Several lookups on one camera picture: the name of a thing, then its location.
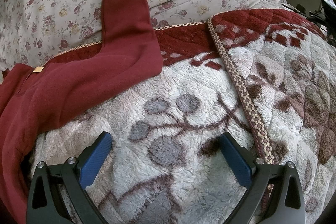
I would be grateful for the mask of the dark red sweater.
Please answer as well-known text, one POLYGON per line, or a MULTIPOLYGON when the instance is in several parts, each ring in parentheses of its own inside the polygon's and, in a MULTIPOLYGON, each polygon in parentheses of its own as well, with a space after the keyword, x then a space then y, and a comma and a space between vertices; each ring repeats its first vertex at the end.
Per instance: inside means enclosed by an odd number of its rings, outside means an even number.
POLYGON ((102 45, 64 53, 37 73, 17 64, 1 84, 1 200, 25 223, 21 162, 37 136, 161 73, 163 59, 147 0, 103 0, 102 45))

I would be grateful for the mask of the floral fleece blanket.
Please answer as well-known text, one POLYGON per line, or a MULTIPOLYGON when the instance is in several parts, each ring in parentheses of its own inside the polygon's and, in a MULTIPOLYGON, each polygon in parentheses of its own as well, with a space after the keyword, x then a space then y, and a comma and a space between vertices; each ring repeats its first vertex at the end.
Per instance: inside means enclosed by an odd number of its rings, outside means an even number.
POLYGON ((102 131, 113 148, 88 194, 109 223, 222 223, 244 193, 219 137, 252 153, 252 101, 276 164, 295 163, 314 223, 335 192, 335 47, 285 10, 240 10, 157 29, 162 72, 40 135, 61 164, 102 131))

